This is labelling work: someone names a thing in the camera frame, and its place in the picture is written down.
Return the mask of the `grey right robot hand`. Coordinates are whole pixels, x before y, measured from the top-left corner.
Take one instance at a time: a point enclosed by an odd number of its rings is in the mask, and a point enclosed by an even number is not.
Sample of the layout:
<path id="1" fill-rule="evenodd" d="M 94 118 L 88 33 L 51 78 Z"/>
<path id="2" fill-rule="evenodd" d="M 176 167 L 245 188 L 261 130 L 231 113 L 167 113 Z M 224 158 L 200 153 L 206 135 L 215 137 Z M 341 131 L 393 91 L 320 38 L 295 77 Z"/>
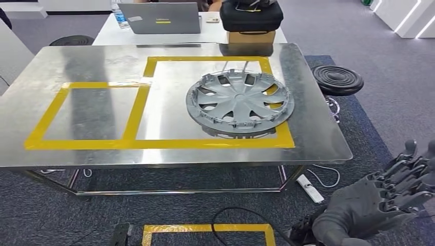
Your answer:
<path id="1" fill-rule="evenodd" d="M 417 156 L 417 143 L 382 171 L 336 190 L 313 221 L 317 245 L 369 245 L 369 238 L 417 218 L 419 207 L 434 198 L 434 141 Z"/>

